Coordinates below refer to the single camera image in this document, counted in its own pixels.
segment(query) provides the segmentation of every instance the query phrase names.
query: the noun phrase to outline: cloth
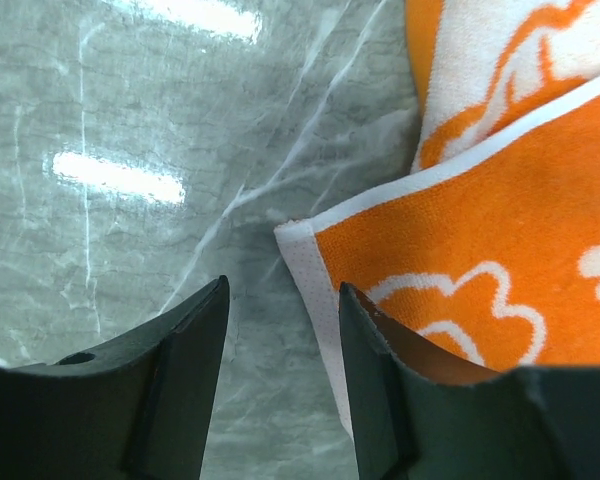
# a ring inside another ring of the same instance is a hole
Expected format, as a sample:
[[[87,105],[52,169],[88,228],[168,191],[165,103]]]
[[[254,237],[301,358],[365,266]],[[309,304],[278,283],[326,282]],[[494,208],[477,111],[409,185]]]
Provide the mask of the cloth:
[[[337,290],[504,371],[600,365],[600,0],[408,0],[410,175],[276,229],[351,433]]]

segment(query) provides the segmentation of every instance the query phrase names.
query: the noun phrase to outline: marble tabletop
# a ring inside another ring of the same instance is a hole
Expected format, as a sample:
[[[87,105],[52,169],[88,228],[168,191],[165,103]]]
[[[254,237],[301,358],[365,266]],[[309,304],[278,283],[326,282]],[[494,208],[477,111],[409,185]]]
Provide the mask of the marble tabletop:
[[[355,478],[273,228],[404,174],[417,118],[403,0],[0,0],[0,365],[226,274],[202,478]]]

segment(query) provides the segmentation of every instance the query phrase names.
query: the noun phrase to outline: orange and white towel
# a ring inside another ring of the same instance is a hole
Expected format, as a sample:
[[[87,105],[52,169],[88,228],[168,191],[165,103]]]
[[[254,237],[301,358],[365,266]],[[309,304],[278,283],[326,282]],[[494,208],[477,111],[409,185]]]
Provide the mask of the orange and white towel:
[[[600,0],[408,0],[411,175],[276,229],[350,430],[341,282],[496,370],[600,365]]]

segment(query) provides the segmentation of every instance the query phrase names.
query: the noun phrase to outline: towel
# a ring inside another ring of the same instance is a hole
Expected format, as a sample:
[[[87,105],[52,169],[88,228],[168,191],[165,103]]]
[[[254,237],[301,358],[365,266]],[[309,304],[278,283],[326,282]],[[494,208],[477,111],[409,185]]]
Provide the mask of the towel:
[[[351,434],[341,282],[505,371],[600,365],[600,0],[408,0],[410,175],[275,231]]]

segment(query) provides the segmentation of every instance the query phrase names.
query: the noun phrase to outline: gray marble surface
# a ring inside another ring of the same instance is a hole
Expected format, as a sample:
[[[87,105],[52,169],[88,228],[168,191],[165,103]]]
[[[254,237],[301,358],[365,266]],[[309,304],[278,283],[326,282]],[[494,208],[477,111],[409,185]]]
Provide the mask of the gray marble surface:
[[[403,0],[0,0],[0,365],[226,274],[202,478],[355,478],[272,230],[406,171],[403,25]]]

